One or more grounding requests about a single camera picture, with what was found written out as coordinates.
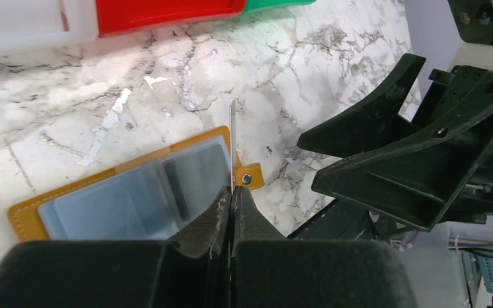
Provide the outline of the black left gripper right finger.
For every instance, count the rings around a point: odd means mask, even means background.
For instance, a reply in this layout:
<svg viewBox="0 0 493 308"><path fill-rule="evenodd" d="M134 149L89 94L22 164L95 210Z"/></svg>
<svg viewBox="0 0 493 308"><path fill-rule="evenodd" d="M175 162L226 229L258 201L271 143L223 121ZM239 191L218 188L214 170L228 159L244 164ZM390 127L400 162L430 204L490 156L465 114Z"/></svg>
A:
<svg viewBox="0 0 493 308"><path fill-rule="evenodd" d="M288 239L234 189L233 307L416 307L396 253L375 241Z"/></svg>

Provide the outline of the green plastic bin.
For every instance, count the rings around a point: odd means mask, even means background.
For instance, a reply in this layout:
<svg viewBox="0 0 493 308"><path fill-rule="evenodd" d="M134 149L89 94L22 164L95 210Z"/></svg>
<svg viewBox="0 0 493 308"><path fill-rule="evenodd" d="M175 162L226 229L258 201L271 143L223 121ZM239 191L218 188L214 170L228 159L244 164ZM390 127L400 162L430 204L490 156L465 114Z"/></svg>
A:
<svg viewBox="0 0 493 308"><path fill-rule="evenodd" d="M288 6L300 6L314 3L316 0L247 0L243 13L260 12Z"/></svg>

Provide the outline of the yellow-brown card holder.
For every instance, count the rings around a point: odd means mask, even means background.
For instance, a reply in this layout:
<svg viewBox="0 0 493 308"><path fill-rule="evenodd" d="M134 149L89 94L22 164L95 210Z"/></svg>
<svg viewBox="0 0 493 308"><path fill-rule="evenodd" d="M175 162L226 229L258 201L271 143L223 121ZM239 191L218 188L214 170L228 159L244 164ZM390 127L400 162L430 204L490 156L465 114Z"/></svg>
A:
<svg viewBox="0 0 493 308"><path fill-rule="evenodd" d="M161 158L173 151L178 151L186 148L188 145L199 143L209 137L222 135L227 143L227 151L230 157L230 130L227 126L220 126L200 133L188 139L166 146L159 150L150 152L141 157L129 160L125 163L116 165L102 172L82 178L70 184L59 188L47 191L30 199L16 203L8 209L8 219L14 229L17 237L21 241L48 240L51 239L42 224L42 220L37 214L37 209L43 203L51 201L56 197L63 196L66 193L71 193L77 189L87 187L99 180L110 178L118 175L121 172L128 171L133 167L140 166L151 158ZM254 163L244 165L240 161L238 150L236 149L236 185L243 185L249 189L259 189L264 185L264 179L260 164Z"/></svg>

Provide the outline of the white plastic bin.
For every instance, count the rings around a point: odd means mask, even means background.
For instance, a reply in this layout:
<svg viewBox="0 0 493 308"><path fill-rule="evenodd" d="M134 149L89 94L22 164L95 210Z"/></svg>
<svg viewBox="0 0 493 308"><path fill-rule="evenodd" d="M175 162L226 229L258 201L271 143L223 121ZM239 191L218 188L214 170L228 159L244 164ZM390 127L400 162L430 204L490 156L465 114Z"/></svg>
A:
<svg viewBox="0 0 493 308"><path fill-rule="evenodd" d="M0 56L94 40L95 1L0 1Z"/></svg>

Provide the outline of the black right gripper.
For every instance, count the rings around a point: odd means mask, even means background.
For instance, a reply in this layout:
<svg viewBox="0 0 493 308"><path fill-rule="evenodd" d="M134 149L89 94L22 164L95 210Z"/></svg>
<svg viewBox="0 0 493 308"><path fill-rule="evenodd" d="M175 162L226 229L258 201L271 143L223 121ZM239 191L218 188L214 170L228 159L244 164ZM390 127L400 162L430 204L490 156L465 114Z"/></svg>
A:
<svg viewBox="0 0 493 308"><path fill-rule="evenodd" d="M417 230L484 224L493 215L493 71L434 70L413 131L385 145L425 61L402 55L361 101L300 135L299 148L345 158L320 170L312 190Z"/></svg>

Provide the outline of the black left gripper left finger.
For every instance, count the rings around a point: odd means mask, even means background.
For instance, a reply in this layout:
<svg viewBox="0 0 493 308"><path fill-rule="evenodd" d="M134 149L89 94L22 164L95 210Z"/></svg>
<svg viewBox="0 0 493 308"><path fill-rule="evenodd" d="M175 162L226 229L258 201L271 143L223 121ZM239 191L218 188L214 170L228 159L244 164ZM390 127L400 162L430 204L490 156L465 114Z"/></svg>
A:
<svg viewBox="0 0 493 308"><path fill-rule="evenodd" d="M0 262L0 307L230 307L231 197L166 240L20 243Z"/></svg>

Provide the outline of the red plastic bin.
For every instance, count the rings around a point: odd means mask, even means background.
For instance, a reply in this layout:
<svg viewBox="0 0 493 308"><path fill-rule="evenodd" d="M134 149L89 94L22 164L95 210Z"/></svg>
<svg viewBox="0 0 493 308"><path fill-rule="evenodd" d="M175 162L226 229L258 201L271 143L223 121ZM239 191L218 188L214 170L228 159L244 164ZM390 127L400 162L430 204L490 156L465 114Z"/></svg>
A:
<svg viewBox="0 0 493 308"><path fill-rule="evenodd" d="M161 24L198 22L240 15L242 0L96 0L100 37Z"/></svg>

